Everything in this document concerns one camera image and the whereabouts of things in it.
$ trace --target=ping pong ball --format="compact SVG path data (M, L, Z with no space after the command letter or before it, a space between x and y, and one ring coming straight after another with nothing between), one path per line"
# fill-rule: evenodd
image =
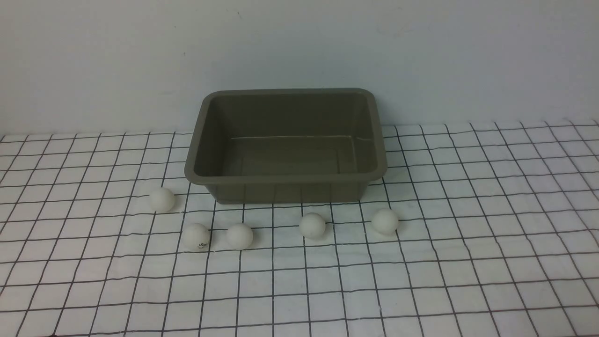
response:
M400 221L392 210L380 209L374 214L372 225L375 231L384 235L390 235L397 230Z
M308 239L318 239L326 229L325 220L316 213L308 213L299 222L299 232Z
M202 224L189 224L183 229L181 241L190 251L199 251L208 246L210 231Z
M236 224L227 229L226 240L231 248L241 251L252 244L254 233L248 225Z
M175 206L175 195L170 189L160 187L150 193L150 207L157 213L168 212Z

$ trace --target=wall background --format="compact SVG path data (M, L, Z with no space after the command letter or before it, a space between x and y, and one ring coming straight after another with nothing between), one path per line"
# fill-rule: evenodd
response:
M189 130L219 89L386 124L599 118L598 0L0 0L0 133Z

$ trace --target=table surface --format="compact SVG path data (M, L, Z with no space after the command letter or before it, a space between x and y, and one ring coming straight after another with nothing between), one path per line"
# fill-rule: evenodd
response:
M572 336L599 333L599 125L383 127L359 203L221 205L190 133L4 136L0 336ZM164 186L175 208L155 214ZM369 220L390 207L397 235ZM327 221L304 239L302 214ZM181 229L212 229L188 252ZM254 228L250 249L225 230Z

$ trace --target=black grid line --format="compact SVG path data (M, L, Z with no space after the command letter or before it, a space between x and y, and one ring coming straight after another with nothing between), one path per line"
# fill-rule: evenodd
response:
M434 163L435 159L433 158L431 151L429 150L428 153L431 156L431 160ZM460 164L462 165L462 169L464 169L464 165L461 162L461 159L460 159ZM412 185L412 188L414 189L414 193L418 194L417 191L416 191L416 188L414 188L413 185ZM443 184L441 184L441 188L443 189L443 194L447 197L447 191L446 191L445 186ZM453 210L453 206L451 205L451 203L449 203L449 209L451 210L452 216L454 218L456 218L455 212ZM464 243L464 246L466 247L466 250L468 251L468 257L470 258L470 264L472 265L472 270L474 271L474 276L476 277L476 281L479 283L480 292L483 294L483 298L485 299L486 307L490 311L491 310L491 306L489 305L489 300L487 299L487 295L485 294L485 290L483 289L483 286L480 285L480 278L479 278L478 272L476 271L476 267L474 265L474 261L472 260L472 253L470 252L470 248L466 244L466 240L464 239L464 235L463 235L462 230L461 230L461 228L459 226L458 226L458 231L459 231L459 235L461 236L462 242ZM449 291L447 291L447 297L451 301L451 296L449 294ZM491 315L491 319L493 320L493 325L495 326L495 331L497 332L497 335L499 336L500 335L499 328L497 327L497 322L495 321L495 317L493 317L493 315Z
M49 143L50 143L50 142L46 143L46 147L44 148L44 150L45 150L45 149L47 149L47 147L48 147L48 144L49 144ZM70 145L69 149L71 149L71 147L73 146L73 143L74 143L74 141L71 141L71 145ZM65 162L66 162L66 157L65 157L65 159L64 159L64 160L63 160L63 162L62 162L61 168L62 168L62 166L64 166L64 163L65 163ZM48 192L48 195L46 196L46 200L45 200L45 202L44 202L44 206L45 206L45 205L46 205L46 203L47 203L47 200L48 200L48 196L49 196L49 195L50 195L50 192ZM68 212L67 212L66 214L69 214L69 213L70 213L70 211L71 211L71 209L72 209L72 206L73 206L73 204L74 204L74 201L73 201L73 202L71 202L71 204L70 204L70 206L69 206L69 210L68 210ZM40 217L40 215L41 215L41 212L43 211L43 209L44 209L44 207L42 207L42 208L40 209L40 212L39 212L39 214L38 214L38 216L37 216L37 219L36 219L36 221L34 222L34 226L35 226L35 223L37 223L37 221L39 221L38 219L39 219L39 217ZM65 219L65 220L64 220L64 222L62 223L62 227L60 228L60 233L61 233L61 232L62 232L62 230L64 229L65 223L66 223L66 219ZM55 241L55 244L54 244L54 245L53 245L53 247L52 247L52 251L51 251L51 253L50 253L50 256L52 256L52 253L54 253L54 250L56 249L56 244L57 244L57 243L58 243L58 240L56 240L56 241ZM27 318L27 313L28 313L28 311L31 309L31 304L32 304L32 303L33 303L33 301L34 301L35 294L37 293L37 291L38 291L38 289L39 289L39 287L40 287L41 280L42 280L42 278L43 278L43 276L44 276L44 272L46 271L46 268L47 268L47 266L48 266L48 263L49 263L49 262L50 262L50 260L47 260L47 261L45 262L45 264L44 264L44 269L42 269L42 272L41 272L41 275L40 275L40 280L38 281L38 284L35 286L35 290L34 290L34 292L33 292L33 295L31 296L31 300L29 301L29 305L28 305L28 307L27 307L27 311L25 312L25 315L23 315L23 320L21 321L21 324L20 324L20 326L19 326L19 329L18 329L18 331L17 331L17 335L19 334L19 332L21 331L21 328L23 327L23 324L25 323L25 319Z
M331 222L335 222L335 215L333 214L333 206L329 203L329 211L331 212ZM349 325L347 324L347 307L345 304L345 295L343 291L343 280L341 277L341 263L339 261L339 250L337 249L337 233L335 231L335 226L331 226L331 231L333 232L333 243L335 244L335 259L337 260L337 275L339 277L339 290L341 291L341 304L343 304L343 318L345 323L345 332L347 336L349 336Z
M399 137L398 137L398 141L399 141L399 143L400 143L400 147L402 147L402 145L401 145L401 140L400 140L400 138L399 138ZM406 155L405 155L405 153L404 153L404 152L402 152L402 154L403 154L403 156L404 156L404 160L406 160ZM408 174L409 174L409 176L410 176L410 181L411 181L411 185L412 185L412 190L414 191L414 194L416 195L416 199L417 199L417 202L418 202L418 208L420 209L420 213L421 213L421 214L424 214L424 211L423 211L423 209L422 209L422 204L420 203L420 200L418 200L418 191L416 190L416 187L414 186L414 182L413 182L413 180L412 180L412 174L410 173L410 170L409 170L409 169L408 169ZM428 237L431 237L431 230L428 228L428 225L426 224L426 221L424 221L424 226L425 226L425 228L426 228L426 232L428 233ZM443 280L443 285L447 286L447 283L446 283L446 281L445 281L445 276L443 275L443 269L441 268L441 262L439 262L439 254L438 254L438 252L437 252L437 248L435 248L435 246L434 246L432 243L431 243L431 246L432 246L432 250L433 250L433 251L434 251L434 253L435 253L435 256L437 257L437 258L436 258L436 260L437 260L437 266L438 266L438 269L439 269L439 272L440 272L440 275L441 275L441 280ZM459 334L462 336L462 330L460 329L460 326L459 326L458 316L457 316L457 314L455 313L455 308L454 308L454 305L453 305L453 302L452 302L452 299L451 299L451 295L449 294L449 291L447 290L447 288L445 288L445 293L447 294L447 298L449 299L449 304L451 305L451 310L452 310L452 312L453 312L453 319L455 320L455 325L456 325L456 327L458 328L458 332L459 332Z

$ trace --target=grid tablecloth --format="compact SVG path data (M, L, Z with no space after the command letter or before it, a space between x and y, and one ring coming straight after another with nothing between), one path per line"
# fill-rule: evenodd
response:
M190 133L2 137L0 336L599 335L595 121L383 134L359 203L227 206L183 177ZM155 214L161 185L177 204ZM397 235L369 223L386 207ZM206 251L180 244L193 222Z

